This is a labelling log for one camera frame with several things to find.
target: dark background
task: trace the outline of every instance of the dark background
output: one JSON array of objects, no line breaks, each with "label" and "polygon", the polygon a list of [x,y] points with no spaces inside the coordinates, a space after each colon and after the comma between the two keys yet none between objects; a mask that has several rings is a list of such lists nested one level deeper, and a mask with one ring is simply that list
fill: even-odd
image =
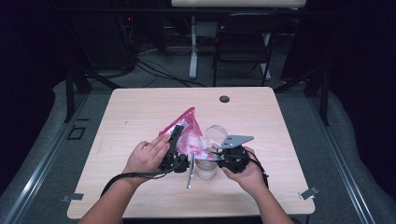
[{"label": "dark background", "polygon": [[[0,6],[2,193],[40,133],[54,102],[52,87],[64,80],[69,66],[122,69],[128,63],[128,49],[113,16],[80,15],[65,26],[38,3],[6,1]],[[166,6],[168,1],[158,3]],[[95,1],[92,7],[111,4]],[[301,20],[282,77],[297,77],[323,60],[332,62],[331,91],[352,120],[361,160],[396,199],[394,8],[391,1],[379,0],[307,1],[308,11],[346,14],[330,21]],[[80,36],[71,35],[70,29]]]}]

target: metal leg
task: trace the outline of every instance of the metal leg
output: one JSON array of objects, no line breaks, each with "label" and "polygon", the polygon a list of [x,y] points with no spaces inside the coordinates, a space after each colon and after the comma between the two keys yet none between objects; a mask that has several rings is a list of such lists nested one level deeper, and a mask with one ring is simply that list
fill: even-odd
[{"label": "metal leg", "polygon": [[197,37],[196,37],[196,23],[195,17],[191,17],[191,63],[190,63],[190,78],[197,78],[197,66],[198,66],[198,55],[197,55]]},{"label": "metal leg", "polygon": [[[265,46],[268,46],[268,42],[270,41],[270,36],[271,34],[262,34],[262,37],[264,38],[264,44]],[[266,63],[261,63],[260,64],[260,68],[262,69],[262,75],[265,76],[264,71],[266,69],[267,64]],[[268,69],[267,71],[267,75],[265,76],[265,80],[266,81],[270,81],[271,80],[271,74],[270,74],[270,70]]]}]

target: wooden table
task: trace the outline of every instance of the wooden table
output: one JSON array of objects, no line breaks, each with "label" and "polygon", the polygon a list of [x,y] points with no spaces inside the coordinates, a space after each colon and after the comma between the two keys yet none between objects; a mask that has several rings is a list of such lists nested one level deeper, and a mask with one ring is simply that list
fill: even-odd
[{"label": "wooden table", "polygon": [[[230,97],[222,103],[222,95]],[[311,214],[312,199],[298,193],[308,189],[303,171],[270,88],[119,89],[113,91],[92,145],[67,215],[81,218],[99,199],[107,183],[119,174],[134,147],[194,106],[201,130],[220,125],[228,134],[252,135],[246,146],[255,149],[269,175],[270,190],[288,214]],[[257,216],[252,198],[219,170],[211,180],[195,176],[187,189],[188,172],[171,173],[143,184],[123,217],[238,217]]]}]

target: chair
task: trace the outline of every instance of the chair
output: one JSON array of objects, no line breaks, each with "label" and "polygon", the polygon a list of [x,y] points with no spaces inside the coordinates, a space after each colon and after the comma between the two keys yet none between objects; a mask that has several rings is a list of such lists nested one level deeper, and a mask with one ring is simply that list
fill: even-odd
[{"label": "chair", "polygon": [[[218,62],[265,63],[262,86],[268,73],[275,36],[282,22],[275,15],[263,13],[234,13],[220,19],[216,31],[213,86],[216,86]],[[265,44],[265,35],[269,35]]]}]

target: gray carpet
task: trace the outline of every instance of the gray carpet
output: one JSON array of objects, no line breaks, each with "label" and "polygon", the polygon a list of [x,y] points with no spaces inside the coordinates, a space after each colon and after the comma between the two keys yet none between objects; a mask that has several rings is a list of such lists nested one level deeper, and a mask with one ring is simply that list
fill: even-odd
[{"label": "gray carpet", "polygon": [[[290,39],[288,37],[278,39],[274,59],[270,66],[272,79],[267,82],[267,86],[276,87],[281,84],[279,76],[289,45]],[[165,56],[162,52],[154,50],[140,55],[139,58],[147,63],[159,63],[176,76],[188,79],[189,53],[182,55],[168,53],[168,56]],[[210,48],[202,48],[198,63],[198,78],[195,81],[211,86],[213,71],[210,66]],[[220,86],[260,86],[261,84],[260,70],[252,71],[251,65],[228,66],[223,64],[219,75]],[[142,88],[145,86],[149,88],[184,87],[182,83],[174,80],[154,79],[154,76],[148,75],[136,67],[131,74],[113,78],[112,80],[128,88]],[[89,95],[87,102],[72,123],[72,125],[76,125],[76,128],[84,127],[85,132],[80,140],[64,140],[62,142],[62,150],[57,155],[26,214],[21,219],[21,223],[76,223],[75,220],[67,217],[68,203],[61,202],[61,199],[65,194],[74,192],[110,96],[108,87],[95,80],[91,80],[91,82],[94,91]],[[0,198],[0,207],[2,208],[0,222],[4,222],[33,171],[48,150],[51,149],[57,133],[64,126],[64,83],[58,85],[54,91],[57,98],[48,122],[37,138],[19,173]],[[348,196],[346,187],[334,165],[330,153],[330,145],[319,126],[320,121],[316,120],[314,116],[316,111],[312,109],[308,99],[301,93],[301,88],[297,86],[293,88],[293,91],[277,94],[276,97],[308,186],[317,186],[320,189],[320,193],[314,200],[316,211],[310,217],[310,223],[361,223],[356,209]],[[329,122],[337,144],[342,149],[351,173],[356,178],[356,182],[360,186],[364,199],[374,214],[376,222],[394,223],[394,220],[396,220],[395,202],[377,186],[370,173],[361,163],[350,120],[342,105],[332,94],[329,103]],[[306,219],[306,217],[298,216],[296,218],[302,223]],[[187,221],[189,221],[187,223],[210,222],[208,219]],[[240,219],[239,221],[239,223],[246,223],[250,219]],[[161,223],[161,221],[154,220],[153,223]]]}]

